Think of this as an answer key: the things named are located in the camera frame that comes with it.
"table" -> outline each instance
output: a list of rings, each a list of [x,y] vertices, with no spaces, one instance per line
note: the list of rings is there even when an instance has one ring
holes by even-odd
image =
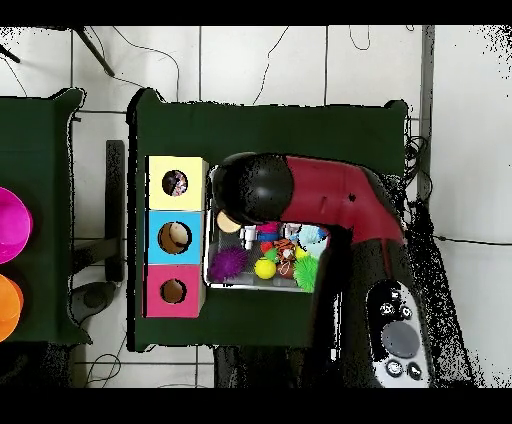
[[[403,175],[407,105],[235,106],[164,103],[140,89],[127,112],[128,349],[184,346],[307,346],[308,293],[207,289],[197,319],[143,318],[145,156],[200,156],[210,166],[243,151],[292,153]]]
[[[0,273],[12,277],[25,303],[8,342],[86,343],[68,314],[71,275],[71,184],[68,134],[83,91],[48,99],[0,98],[0,185],[32,213],[34,229],[23,252]]]

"control button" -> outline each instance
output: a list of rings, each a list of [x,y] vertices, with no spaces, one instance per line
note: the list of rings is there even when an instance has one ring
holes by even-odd
[[[404,318],[404,319],[411,319],[411,317],[412,317],[411,308],[409,308],[405,305],[402,305],[402,307],[400,308],[400,315],[402,315],[402,318]]]
[[[410,359],[420,348],[420,338],[409,324],[393,321],[382,330],[382,344],[391,354]]]
[[[384,303],[380,307],[380,313],[385,316],[393,315],[395,313],[395,308],[391,303]]]
[[[407,365],[407,374],[409,374],[409,377],[411,377],[413,380],[418,381],[421,379],[421,368],[416,362],[410,362],[409,365]]]
[[[402,368],[400,362],[392,359],[386,364],[386,371],[391,377],[397,378],[402,375],[404,369]]]
[[[393,289],[391,290],[391,300],[400,300],[400,291]]]

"pink box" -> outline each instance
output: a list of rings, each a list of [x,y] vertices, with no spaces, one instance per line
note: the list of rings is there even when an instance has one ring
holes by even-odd
[[[168,303],[161,297],[162,285],[171,279],[186,287],[180,303]],[[201,265],[148,265],[146,279],[147,318],[197,318],[204,303],[206,287]]]

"blue box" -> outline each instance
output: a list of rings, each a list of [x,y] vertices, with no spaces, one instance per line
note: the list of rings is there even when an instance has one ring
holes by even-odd
[[[203,212],[149,211],[148,263],[152,265],[200,265],[204,240],[203,218]],[[180,222],[192,233],[192,241],[182,253],[167,253],[158,244],[160,228],[168,222]]]

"small ball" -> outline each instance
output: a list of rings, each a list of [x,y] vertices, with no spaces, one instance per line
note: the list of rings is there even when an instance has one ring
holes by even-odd
[[[271,279],[276,271],[276,264],[267,258],[260,258],[254,264],[254,273],[263,280]]]

